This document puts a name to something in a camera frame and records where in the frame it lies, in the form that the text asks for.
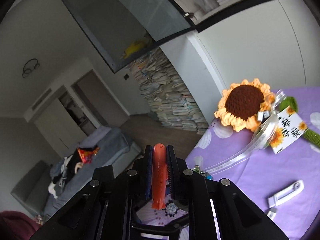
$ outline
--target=gray headboard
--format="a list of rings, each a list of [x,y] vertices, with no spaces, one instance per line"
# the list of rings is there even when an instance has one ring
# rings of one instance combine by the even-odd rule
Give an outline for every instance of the gray headboard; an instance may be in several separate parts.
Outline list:
[[[11,191],[11,195],[33,216],[42,215],[47,202],[50,168],[44,161],[39,161]]]

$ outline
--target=transparent ribbon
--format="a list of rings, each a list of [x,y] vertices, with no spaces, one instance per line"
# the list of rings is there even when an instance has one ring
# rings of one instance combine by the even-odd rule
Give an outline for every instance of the transparent ribbon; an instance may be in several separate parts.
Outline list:
[[[250,157],[254,150],[264,149],[268,146],[268,141],[271,140],[278,126],[278,111],[275,109],[282,100],[286,98],[285,93],[279,90],[276,94],[275,101],[270,105],[270,117],[256,130],[253,134],[251,142],[242,150],[231,156],[230,158],[205,169],[209,174],[215,174],[221,171],[225,171],[232,166],[245,161]]]

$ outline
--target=maroon fabric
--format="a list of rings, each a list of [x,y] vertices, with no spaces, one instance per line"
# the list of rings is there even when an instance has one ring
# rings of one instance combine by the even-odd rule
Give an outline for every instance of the maroon fabric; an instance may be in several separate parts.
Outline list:
[[[0,212],[0,218],[4,222],[1,223],[1,227],[7,227],[5,229],[6,231],[10,229],[18,240],[29,240],[29,238],[41,227],[41,225],[34,222],[27,215],[17,211]]]

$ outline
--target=brown flower center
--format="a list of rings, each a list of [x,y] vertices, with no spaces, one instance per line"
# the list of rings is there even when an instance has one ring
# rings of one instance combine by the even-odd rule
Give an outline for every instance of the brown flower center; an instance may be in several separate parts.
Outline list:
[[[226,101],[226,109],[235,117],[247,121],[260,110],[263,101],[263,94],[258,88],[241,85],[231,91]]]

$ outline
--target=crocheted sunflower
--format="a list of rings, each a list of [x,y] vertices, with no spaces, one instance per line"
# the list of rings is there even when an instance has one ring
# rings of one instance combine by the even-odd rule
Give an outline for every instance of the crocheted sunflower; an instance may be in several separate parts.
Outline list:
[[[236,132],[244,128],[255,131],[261,123],[256,119],[257,113],[270,110],[269,101],[274,100],[270,86],[257,78],[250,83],[246,79],[241,84],[233,83],[222,95],[214,116],[221,119],[222,125],[232,125]]]

